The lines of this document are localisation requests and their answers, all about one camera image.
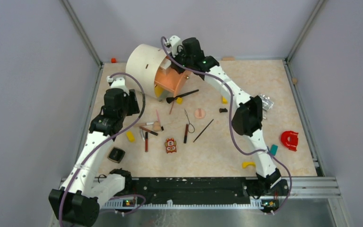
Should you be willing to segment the cream round drawer organizer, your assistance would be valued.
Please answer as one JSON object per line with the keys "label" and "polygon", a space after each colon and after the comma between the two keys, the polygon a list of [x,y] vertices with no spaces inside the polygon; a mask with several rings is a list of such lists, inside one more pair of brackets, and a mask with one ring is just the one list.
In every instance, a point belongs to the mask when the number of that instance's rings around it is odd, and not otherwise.
{"label": "cream round drawer organizer", "polygon": [[179,95],[190,75],[190,71],[179,74],[162,49],[147,44],[134,49],[125,72],[141,84],[146,95],[155,98],[160,97],[160,91],[168,91],[172,97]]}

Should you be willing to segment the black makeup brush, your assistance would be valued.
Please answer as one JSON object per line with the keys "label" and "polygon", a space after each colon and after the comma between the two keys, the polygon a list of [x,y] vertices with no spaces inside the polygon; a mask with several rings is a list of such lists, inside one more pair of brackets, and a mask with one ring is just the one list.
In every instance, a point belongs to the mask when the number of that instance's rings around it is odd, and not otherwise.
{"label": "black makeup brush", "polygon": [[190,91],[190,92],[186,92],[186,93],[183,93],[183,94],[180,94],[180,95],[177,95],[176,97],[167,97],[166,98],[166,101],[167,103],[172,103],[173,101],[177,100],[178,98],[182,98],[182,97],[185,97],[185,96],[188,96],[188,95],[191,95],[191,94],[194,94],[196,92],[198,92],[199,89],[196,89],[196,90],[193,90],[193,91]]}

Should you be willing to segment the thin black stick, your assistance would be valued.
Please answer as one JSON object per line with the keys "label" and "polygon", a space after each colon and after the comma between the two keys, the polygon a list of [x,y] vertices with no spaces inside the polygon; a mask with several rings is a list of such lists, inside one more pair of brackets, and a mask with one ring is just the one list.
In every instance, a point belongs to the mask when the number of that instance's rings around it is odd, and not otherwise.
{"label": "thin black stick", "polygon": [[214,121],[214,119],[212,119],[205,127],[204,129],[198,134],[198,136],[194,139],[193,143],[195,141],[197,141],[197,139],[205,132],[205,130],[211,125],[211,123]]}

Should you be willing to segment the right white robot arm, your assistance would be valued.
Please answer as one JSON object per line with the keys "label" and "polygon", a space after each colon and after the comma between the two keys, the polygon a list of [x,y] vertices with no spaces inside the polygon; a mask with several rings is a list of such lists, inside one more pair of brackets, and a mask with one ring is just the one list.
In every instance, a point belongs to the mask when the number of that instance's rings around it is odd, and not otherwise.
{"label": "right white robot arm", "polygon": [[182,41],[177,36],[160,39],[162,49],[178,73],[189,71],[217,89],[229,103],[229,131],[233,145],[245,156],[253,156],[258,187],[251,196],[271,195],[282,176],[276,158],[265,143],[262,100],[243,91],[213,56],[206,56],[197,38]]}

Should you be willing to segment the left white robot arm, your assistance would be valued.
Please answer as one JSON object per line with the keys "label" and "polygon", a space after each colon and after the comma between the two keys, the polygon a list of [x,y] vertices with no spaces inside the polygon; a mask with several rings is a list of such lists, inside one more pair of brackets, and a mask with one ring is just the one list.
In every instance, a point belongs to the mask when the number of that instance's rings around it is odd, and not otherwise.
{"label": "left white robot arm", "polygon": [[104,95],[99,115],[91,121],[82,152],[67,179],[49,194],[51,208],[61,227],[65,222],[92,226],[101,208],[115,194],[128,195],[132,191],[133,183],[122,174],[108,174],[101,183],[93,185],[111,143],[138,122],[135,120],[124,127],[125,118],[137,114],[140,119],[145,110],[139,108],[135,90],[127,88],[126,77],[144,90],[128,73],[117,72],[107,77],[110,88]]}

